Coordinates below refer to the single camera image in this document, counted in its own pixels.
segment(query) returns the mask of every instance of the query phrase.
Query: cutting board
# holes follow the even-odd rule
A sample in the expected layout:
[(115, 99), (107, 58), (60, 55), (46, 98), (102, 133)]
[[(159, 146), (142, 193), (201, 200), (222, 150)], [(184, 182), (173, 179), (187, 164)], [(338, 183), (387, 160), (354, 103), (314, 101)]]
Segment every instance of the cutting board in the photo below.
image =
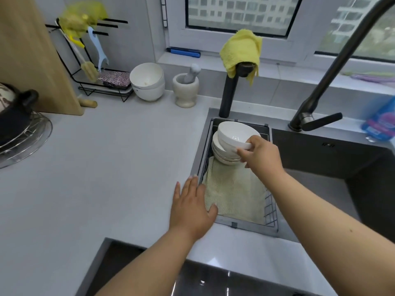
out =
[(0, 1), (0, 82), (35, 89), (35, 110), (82, 115), (75, 91), (34, 0)]

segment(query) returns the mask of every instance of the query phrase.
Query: pestle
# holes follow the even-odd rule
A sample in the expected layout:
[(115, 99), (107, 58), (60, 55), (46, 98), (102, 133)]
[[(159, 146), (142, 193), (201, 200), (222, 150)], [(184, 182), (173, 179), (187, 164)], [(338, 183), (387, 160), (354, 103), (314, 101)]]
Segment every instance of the pestle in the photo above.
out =
[(200, 66), (197, 64), (192, 64), (189, 69), (189, 73), (185, 76), (183, 84), (191, 84), (195, 82), (196, 76), (200, 73)]

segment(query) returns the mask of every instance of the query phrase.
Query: window sill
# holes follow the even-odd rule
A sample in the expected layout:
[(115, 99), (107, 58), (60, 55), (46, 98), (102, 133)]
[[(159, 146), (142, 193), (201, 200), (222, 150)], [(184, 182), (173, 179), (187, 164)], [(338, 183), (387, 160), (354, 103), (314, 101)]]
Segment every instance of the window sill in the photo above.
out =
[[(195, 63), (199, 64), (201, 69), (225, 72), (221, 58), (209, 55), (202, 55), (200, 58), (194, 58), (165, 52), (158, 60), (158, 63), (184, 67), (189, 67), (191, 64)], [(318, 84), (324, 74), (325, 71), (317, 69), (290, 67), (280, 64), (268, 63), (261, 63), (259, 65), (259, 77), (305, 84)], [(385, 95), (395, 95), (395, 88), (391, 88), (382, 84), (356, 80), (343, 75), (338, 75), (333, 80), (330, 87)]]

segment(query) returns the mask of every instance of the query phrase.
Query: window pane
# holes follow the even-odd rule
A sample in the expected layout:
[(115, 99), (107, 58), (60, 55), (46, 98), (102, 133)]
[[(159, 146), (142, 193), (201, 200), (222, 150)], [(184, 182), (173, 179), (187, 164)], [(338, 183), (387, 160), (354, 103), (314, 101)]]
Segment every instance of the window pane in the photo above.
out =
[[(343, 0), (318, 48), (319, 54), (338, 54), (365, 15), (379, 0)], [(395, 60), (395, 7), (373, 26), (354, 56), (373, 60)]]
[[(297, 14), (298, 2), (299, 0), (188, 0), (187, 27), (211, 28), (213, 31), (237, 31), (245, 28), (259, 35), (286, 37), (291, 21)], [(267, 12), (270, 12), (270, 17), (264, 15)], [(355, 15), (350, 15), (349, 18), (351, 24), (356, 19)]]

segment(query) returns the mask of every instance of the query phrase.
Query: blue bottle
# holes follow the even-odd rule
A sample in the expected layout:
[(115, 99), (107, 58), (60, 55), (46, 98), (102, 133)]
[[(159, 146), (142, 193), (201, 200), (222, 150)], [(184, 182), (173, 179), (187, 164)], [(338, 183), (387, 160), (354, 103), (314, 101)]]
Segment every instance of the blue bottle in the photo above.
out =
[(368, 134), (369, 141), (374, 139), (388, 141), (395, 137), (395, 97), (368, 119), (361, 128)]

